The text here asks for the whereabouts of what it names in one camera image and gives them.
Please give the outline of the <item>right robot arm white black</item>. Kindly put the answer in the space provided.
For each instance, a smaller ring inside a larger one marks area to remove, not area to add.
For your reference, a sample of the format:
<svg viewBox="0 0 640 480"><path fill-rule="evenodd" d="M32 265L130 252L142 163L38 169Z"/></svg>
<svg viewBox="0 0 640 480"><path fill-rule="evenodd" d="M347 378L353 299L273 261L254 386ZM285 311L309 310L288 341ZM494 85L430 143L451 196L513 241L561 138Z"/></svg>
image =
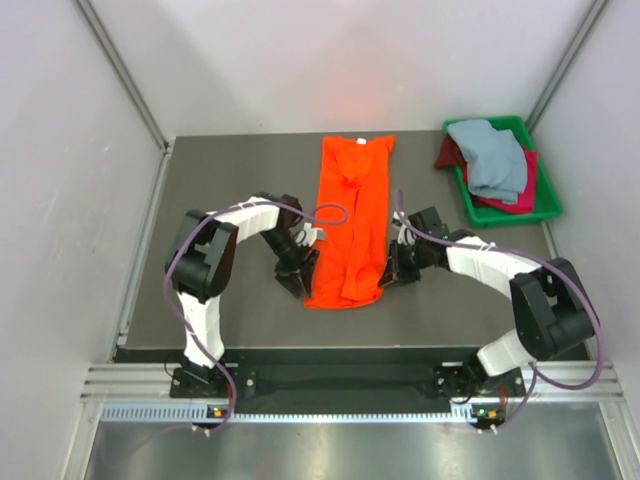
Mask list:
<svg viewBox="0 0 640 480"><path fill-rule="evenodd" d="M381 287L412 284L421 271L441 268L471 278L511 302L514 328L463 362L469 388L487 396L503 374L547 361L594 337L593 308L573 265L501 249L464 231L449 231L434 207L412 215L393 213L398 237L389 245Z"/></svg>

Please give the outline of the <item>orange t shirt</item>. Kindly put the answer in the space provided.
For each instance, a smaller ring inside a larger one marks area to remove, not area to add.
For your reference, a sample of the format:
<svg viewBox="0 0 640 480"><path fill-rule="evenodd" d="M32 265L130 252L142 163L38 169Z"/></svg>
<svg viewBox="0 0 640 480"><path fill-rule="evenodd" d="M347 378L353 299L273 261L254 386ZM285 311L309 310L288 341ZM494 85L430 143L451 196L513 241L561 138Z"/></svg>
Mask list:
<svg viewBox="0 0 640 480"><path fill-rule="evenodd" d="M382 296L384 289L378 283L387 263L390 159L395 142L393 136L366 141L323 139L317 204L338 204L348 218L337 225L343 218L337 208L316 214L329 223L323 227L326 238L316 243L320 254L312 295L304 300L307 308L358 308Z"/></svg>

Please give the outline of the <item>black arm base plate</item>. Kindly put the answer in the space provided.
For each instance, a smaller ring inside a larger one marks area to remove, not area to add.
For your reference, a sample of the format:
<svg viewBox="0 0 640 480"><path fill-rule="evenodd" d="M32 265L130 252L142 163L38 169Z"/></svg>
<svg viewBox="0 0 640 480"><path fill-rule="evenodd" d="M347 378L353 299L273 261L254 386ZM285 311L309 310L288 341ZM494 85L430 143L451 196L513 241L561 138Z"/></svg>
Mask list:
<svg viewBox="0 0 640 480"><path fill-rule="evenodd" d="M472 347L230 348L225 373L183 360L174 399L227 400L238 415L444 413L458 401L524 394L520 370L471 377Z"/></svg>

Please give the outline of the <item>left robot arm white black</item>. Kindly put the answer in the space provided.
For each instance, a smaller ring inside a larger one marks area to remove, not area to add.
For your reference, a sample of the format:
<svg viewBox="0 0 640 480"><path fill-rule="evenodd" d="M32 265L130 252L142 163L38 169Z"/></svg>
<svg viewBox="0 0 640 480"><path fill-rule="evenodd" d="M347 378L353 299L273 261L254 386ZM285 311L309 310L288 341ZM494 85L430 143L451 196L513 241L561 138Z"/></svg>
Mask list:
<svg viewBox="0 0 640 480"><path fill-rule="evenodd" d="M316 243L326 235L301 223L301 211L295 197L261 193L224 211L190 210L183 218L165 262L165 277L189 323L182 368L203 395L216 396L226 387L227 374L215 365L225 352L220 301L239 243L262 237L277 257L275 280L297 299L311 296L320 254Z"/></svg>

